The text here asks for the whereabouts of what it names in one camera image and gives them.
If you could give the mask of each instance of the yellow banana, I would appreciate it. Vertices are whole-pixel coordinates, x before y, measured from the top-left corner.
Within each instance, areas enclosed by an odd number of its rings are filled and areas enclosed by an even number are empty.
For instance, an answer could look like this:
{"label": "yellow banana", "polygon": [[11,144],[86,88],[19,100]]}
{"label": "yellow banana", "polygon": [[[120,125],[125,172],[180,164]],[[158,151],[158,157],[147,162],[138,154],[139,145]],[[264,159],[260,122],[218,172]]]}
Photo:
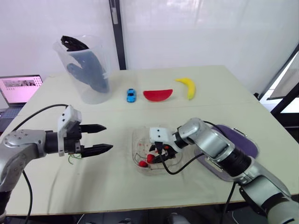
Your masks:
{"label": "yellow banana", "polygon": [[176,81],[188,86],[188,99],[193,99],[196,90],[195,83],[189,78],[177,78]]}

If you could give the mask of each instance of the table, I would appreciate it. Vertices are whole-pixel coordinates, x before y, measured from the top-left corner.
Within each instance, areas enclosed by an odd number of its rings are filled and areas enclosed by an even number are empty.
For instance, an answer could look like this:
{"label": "table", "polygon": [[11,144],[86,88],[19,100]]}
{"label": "table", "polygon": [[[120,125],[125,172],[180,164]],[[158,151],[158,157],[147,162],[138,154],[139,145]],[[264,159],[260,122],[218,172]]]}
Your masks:
{"label": "table", "polygon": [[[186,99],[186,87],[175,78],[189,77],[197,85],[193,100]],[[125,70],[110,77],[112,98],[99,105],[84,104],[67,74],[49,76],[24,106],[5,133],[35,111],[57,103],[71,104],[82,112],[82,124],[107,127],[100,133],[84,134],[86,147],[107,143],[114,147],[99,156],[68,163],[57,154],[31,161],[25,168],[33,188],[33,215],[134,210],[223,203],[232,183],[211,174],[198,162],[183,172],[146,176],[132,162],[132,131],[141,126],[167,123],[178,127],[199,117],[216,124],[237,127],[259,146],[258,161],[280,178],[292,194],[299,192],[297,142],[223,66],[158,70]],[[137,101],[126,102],[126,90],[135,88]],[[168,89],[173,95],[165,102],[151,103],[143,90]],[[63,108],[49,109],[23,128],[56,130]],[[185,159],[191,158],[184,152]],[[238,190],[231,201],[243,200]],[[23,177],[7,205],[9,215],[28,211],[29,193]]]}

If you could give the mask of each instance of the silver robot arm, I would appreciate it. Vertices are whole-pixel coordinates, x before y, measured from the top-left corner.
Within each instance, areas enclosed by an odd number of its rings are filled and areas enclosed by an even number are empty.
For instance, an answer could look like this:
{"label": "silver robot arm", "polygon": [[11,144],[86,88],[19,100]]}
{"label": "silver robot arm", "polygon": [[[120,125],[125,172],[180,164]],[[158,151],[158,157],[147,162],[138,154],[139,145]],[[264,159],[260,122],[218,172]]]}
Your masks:
{"label": "silver robot arm", "polygon": [[108,144],[85,148],[80,144],[82,133],[97,133],[101,125],[80,125],[81,113],[68,106],[58,119],[57,133],[43,130],[17,130],[9,133],[0,143],[0,224],[5,219],[5,207],[25,166],[46,154],[81,154],[81,157],[99,155],[111,149]]}
{"label": "silver robot arm", "polygon": [[172,136],[167,130],[152,128],[150,140],[171,145],[181,152],[187,145],[196,145],[240,185],[240,193],[270,224],[299,223],[299,204],[291,199],[287,187],[254,158],[235,148],[220,132],[211,129],[199,118],[192,118]]}

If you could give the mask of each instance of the plastic cup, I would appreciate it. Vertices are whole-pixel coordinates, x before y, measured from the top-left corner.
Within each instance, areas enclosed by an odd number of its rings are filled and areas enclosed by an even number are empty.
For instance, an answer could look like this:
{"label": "plastic cup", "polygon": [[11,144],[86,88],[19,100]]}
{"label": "plastic cup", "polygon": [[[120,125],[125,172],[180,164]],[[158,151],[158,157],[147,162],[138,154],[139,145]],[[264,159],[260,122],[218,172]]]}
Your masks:
{"label": "plastic cup", "polygon": [[55,42],[53,49],[58,53],[85,103],[99,104],[108,100],[111,96],[108,82],[110,61],[100,38],[90,35],[73,38],[86,44],[89,49],[67,51],[61,41]]}

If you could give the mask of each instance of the blue toy car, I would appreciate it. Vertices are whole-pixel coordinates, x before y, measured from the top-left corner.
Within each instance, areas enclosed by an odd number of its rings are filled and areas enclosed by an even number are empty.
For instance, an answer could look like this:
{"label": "blue toy car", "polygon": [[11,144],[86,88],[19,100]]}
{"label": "blue toy car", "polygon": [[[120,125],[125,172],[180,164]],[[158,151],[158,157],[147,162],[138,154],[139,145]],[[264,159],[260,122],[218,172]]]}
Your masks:
{"label": "blue toy car", "polygon": [[133,103],[136,101],[136,91],[134,89],[128,89],[127,91],[127,102]]}

